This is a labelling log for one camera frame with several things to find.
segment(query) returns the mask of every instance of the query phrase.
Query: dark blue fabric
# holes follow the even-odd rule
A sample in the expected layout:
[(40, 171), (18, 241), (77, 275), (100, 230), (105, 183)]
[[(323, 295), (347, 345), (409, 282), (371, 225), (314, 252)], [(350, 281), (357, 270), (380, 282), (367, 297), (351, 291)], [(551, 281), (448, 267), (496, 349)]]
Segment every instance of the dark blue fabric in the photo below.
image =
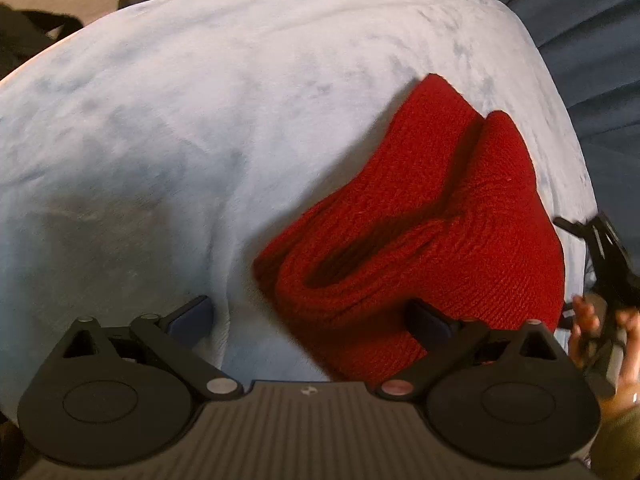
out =
[(602, 209), (640, 269), (640, 0), (500, 0), (540, 50)]

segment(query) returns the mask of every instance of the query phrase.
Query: white and blue bedspread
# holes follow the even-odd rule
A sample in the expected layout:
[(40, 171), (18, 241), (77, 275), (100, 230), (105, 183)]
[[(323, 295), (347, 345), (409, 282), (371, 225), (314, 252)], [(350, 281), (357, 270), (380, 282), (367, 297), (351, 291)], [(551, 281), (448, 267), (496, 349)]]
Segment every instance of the white and blue bedspread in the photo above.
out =
[[(518, 18), (494, 0), (153, 0), (0, 85), (0, 408), (80, 315), (123, 325), (198, 294), (201, 355), (247, 383), (324, 375), (250, 265), (363, 166), (435, 72), (518, 125), (550, 215), (595, 200), (574, 130)], [(584, 245), (560, 234), (566, 293)]]

